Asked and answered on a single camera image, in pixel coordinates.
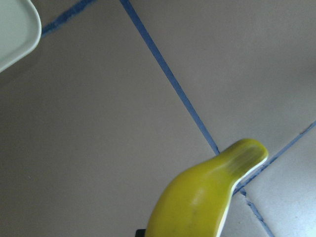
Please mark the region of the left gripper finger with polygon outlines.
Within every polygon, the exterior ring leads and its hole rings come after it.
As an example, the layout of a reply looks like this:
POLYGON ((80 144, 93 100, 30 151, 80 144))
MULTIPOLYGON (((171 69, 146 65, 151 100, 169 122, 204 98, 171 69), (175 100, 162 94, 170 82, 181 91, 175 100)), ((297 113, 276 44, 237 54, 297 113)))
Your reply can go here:
POLYGON ((146 229, 137 229, 135 237, 145 237, 146 229))

